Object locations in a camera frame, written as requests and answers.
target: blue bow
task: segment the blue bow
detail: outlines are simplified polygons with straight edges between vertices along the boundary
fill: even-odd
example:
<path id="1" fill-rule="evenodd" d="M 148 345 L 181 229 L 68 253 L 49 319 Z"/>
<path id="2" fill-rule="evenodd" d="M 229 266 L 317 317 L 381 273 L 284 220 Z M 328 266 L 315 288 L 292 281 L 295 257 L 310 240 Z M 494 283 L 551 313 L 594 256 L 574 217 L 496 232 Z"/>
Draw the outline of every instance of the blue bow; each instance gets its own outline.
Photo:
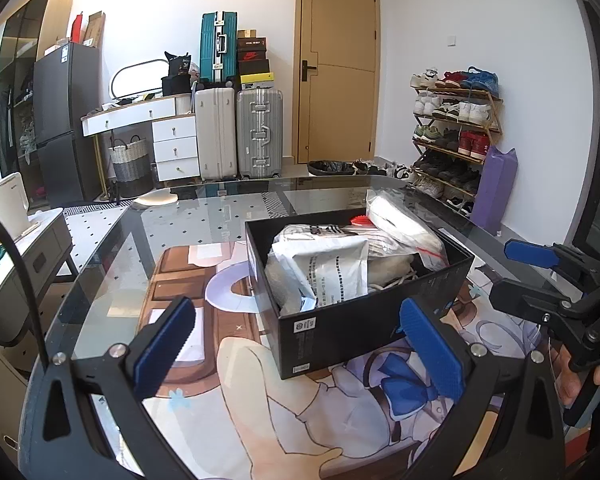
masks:
<path id="1" fill-rule="evenodd" d="M 395 416 L 413 413 L 440 396 L 433 384 L 427 386 L 423 383 L 416 372 L 397 354 L 390 353 L 379 370 L 388 375 L 380 381 L 380 385 L 391 403 Z"/>

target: laundry basket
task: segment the laundry basket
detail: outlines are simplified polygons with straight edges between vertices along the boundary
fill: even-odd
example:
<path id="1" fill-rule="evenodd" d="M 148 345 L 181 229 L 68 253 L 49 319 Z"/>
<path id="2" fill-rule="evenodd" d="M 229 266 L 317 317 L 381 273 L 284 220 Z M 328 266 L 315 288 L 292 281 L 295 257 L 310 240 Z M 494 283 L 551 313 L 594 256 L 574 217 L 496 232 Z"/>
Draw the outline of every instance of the laundry basket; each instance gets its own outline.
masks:
<path id="1" fill-rule="evenodd" d="M 121 139 L 116 139 L 109 148 L 109 156 L 113 163 L 113 171 L 116 173 L 120 196 L 124 198 L 140 196 L 154 188 L 145 139 L 134 135 L 128 144 Z"/>

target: purple bag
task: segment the purple bag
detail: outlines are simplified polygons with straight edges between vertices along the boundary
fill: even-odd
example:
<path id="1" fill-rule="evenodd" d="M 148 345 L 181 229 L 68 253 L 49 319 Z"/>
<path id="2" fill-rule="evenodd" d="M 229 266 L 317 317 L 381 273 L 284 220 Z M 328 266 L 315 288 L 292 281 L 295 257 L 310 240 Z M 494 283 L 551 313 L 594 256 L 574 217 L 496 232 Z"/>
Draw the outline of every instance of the purple bag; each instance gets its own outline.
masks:
<path id="1" fill-rule="evenodd" d="M 500 230 L 517 171 L 518 158 L 515 149 L 502 153 L 494 146 L 489 148 L 471 222 L 494 236 Z"/>

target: screw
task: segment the screw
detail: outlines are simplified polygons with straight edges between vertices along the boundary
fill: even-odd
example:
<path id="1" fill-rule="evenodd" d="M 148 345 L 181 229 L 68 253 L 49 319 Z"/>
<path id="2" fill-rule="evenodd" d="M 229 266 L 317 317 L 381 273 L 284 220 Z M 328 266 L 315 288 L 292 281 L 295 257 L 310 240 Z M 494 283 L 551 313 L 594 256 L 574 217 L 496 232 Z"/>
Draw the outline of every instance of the screw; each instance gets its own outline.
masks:
<path id="1" fill-rule="evenodd" d="M 537 365 L 539 365 L 540 363 L 542 363 L 544 361 L 544 355 L 542 355 L 542 352 L 539 352 L 538 350 L 534 350 L 533 352 L 531 352 L 531 360 L 533 362 L 535 362 Z"/>
<path id="2" fill-rule="evenodd" d="M 471 353 L 476 357 L 484 357 L 487 355 L 487 347 L 480 343 L 474 343 L 471 345 Z"/>
<path id="3" fill-rule="evenodd" d="M 58 352 L 56 355 L 54 355 L 51 358 L 51 362 L 53 364 L 55 364 L 56 366 L 61 365 L 62 363 L 64 363 L 66 361 L 66 354 L 64 352 Z"/>
<path id="4" fill-rule="evenodd" d="M 109 348 L 109 355 L 111 357 L 118 358 L 122 357 L 124 354 L 126 354 L 126 346 L 122 343 L 116 343 Z"/>

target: refrigerator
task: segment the refrigerator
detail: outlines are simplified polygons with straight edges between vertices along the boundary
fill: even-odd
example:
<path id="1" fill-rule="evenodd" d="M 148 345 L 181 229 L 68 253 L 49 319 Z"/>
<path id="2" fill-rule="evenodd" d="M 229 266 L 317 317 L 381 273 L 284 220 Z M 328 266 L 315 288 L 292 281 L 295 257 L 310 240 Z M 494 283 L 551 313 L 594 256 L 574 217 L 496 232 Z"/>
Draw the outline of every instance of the refrigerator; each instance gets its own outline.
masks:
<path id="1" fill-rule="evenodd" d="M 93 139 L 82 135 L 80 120 L 100 105 L 99 53 L 69 43 L 34 66 L 34 130 L 51 207 L 88 202 L 102 192 Z"/>

